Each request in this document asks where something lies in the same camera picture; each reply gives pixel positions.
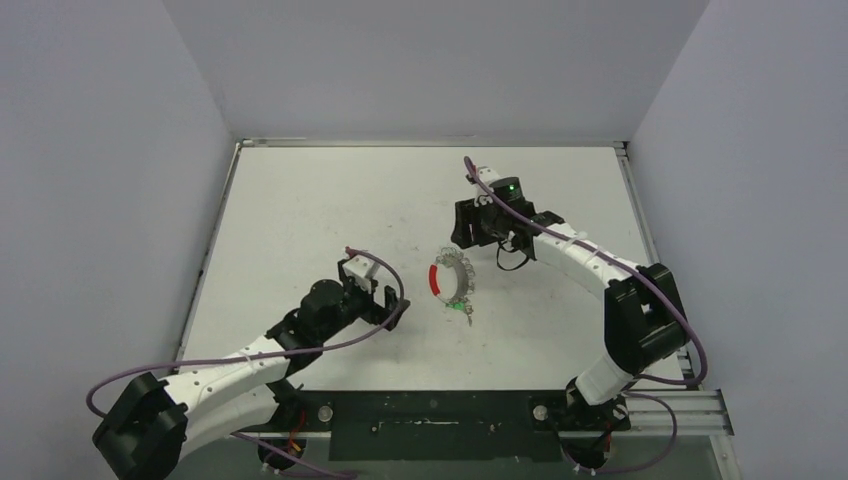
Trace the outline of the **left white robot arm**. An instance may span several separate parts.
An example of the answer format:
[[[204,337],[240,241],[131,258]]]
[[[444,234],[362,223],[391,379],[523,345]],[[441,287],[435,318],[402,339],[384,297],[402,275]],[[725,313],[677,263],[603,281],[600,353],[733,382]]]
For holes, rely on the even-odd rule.
[[[239,350],[217,359],[183,360],[124,372],[129,382],[101,421],[92,443],[119,479],[165,479],[199,448],[252,426],[282,431],[299,405],[289,377],[323,353],[348,347],[330,339],[358,320],[359,336],[393,330],[410,302],[400,274],[362,250],[348,249],[338,277],[315,282],[299,305]]]

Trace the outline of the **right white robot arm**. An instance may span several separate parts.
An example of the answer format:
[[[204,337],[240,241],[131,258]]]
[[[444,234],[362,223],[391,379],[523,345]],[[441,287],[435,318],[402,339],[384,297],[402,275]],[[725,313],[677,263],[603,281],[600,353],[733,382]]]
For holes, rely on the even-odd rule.
[[[691,339],[670,270],[609,253],[551,211],[539,212],[516,177],[494,176],[454,205],[452,242],[461,249],[509,246],[565,274],[602,303],[603,352],[572,382],[568,421],[593,427],[615,398],[645,371]]]

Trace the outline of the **large keyring with small rings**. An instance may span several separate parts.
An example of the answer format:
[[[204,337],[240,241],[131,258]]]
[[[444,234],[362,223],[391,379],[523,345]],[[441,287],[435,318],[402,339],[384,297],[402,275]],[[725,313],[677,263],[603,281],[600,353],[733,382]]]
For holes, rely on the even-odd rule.
[[[469,296],[475,291],[475,270],[458,248],[444,246],[439,249],[428,268],[427,280],[431,295],[446,308],[448,302],[471,303]]]

